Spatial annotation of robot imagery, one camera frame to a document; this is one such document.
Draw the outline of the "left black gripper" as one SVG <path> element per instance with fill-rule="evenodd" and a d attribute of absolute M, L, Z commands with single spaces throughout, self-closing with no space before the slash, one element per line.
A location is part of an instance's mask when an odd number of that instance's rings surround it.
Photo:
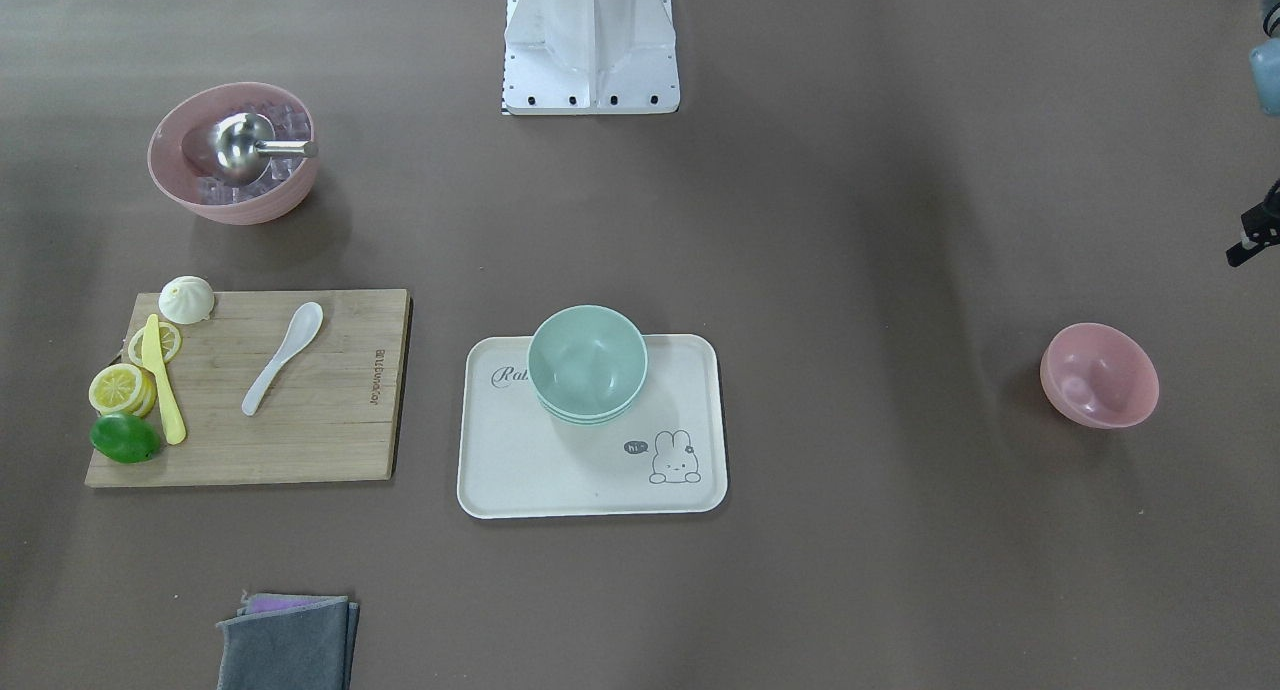
<path fill-rule="evenodd" d="M 1240 221 L 1240 239 L 1226 251 L 1228 265 L 1234 269 L 1279 243 L 1279 181 L 1260 204 L 1243 213 Z"/>

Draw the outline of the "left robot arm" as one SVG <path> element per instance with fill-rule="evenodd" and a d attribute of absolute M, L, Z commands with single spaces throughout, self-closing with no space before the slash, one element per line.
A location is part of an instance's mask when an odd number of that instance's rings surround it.
<path fill-rule="evenodd" d="M 1265 40 L 1249 52 L 1254 90 L 1263 115 L 1279 116 L 1279 0 L 1260 0 L 1260 26 Z M 1279 183 L 1267 189 L 1260 204 L 1240 216 L 1240 239 L 1225 252 L 1228 265 L 1238 268 L 1279 243 Z"/>

